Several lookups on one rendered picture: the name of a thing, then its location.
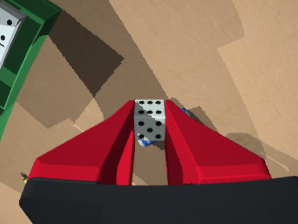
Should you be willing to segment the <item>blue aa battery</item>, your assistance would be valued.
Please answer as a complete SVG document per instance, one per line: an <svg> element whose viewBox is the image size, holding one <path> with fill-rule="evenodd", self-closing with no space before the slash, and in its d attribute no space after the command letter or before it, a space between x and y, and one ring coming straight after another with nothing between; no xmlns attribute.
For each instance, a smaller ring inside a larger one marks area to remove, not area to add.
<svg viewBox="0 0 298 224"><path fill-rule="evenodd" d="M183 110L189 117L191 117L186 108L181 108L181 110ZM142 147L147 147L147 146L155 143L156 141L138 141L138 142Z"/></svg>

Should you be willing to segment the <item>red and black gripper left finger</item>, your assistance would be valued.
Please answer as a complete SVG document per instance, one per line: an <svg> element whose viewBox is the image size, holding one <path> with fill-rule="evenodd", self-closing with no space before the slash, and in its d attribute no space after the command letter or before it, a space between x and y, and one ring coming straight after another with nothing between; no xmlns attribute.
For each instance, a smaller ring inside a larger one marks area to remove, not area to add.
<svg viewBox="0 0 298 224"><path fill-rule="evenodd" d="M135 100L129 100L108 119L36 158L28 179L45 177L132 185L134 109Z"/></svg>

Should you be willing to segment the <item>green open bin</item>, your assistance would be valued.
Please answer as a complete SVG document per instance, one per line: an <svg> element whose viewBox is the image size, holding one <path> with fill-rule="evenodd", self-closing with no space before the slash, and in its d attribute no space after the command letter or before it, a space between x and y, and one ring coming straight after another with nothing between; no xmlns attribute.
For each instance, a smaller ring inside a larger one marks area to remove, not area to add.
<svg viewBox="0 0 298 224"><path fill-rule="evenodd" d="M27 16L0 69L0 140L28 72L63 10L49 0L4 1Z"/></svg>

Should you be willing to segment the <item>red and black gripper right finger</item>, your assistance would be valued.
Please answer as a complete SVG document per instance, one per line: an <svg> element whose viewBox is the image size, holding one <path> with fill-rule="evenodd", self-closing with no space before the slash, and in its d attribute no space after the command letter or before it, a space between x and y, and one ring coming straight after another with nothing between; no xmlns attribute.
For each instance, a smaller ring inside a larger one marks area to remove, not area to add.
<svg viewBox="0 0 298 224"><path fill-rule="evenodd" d="M272 179L262 157L192 119L171 100L165 100L165 111L168 185Z"/></svg>

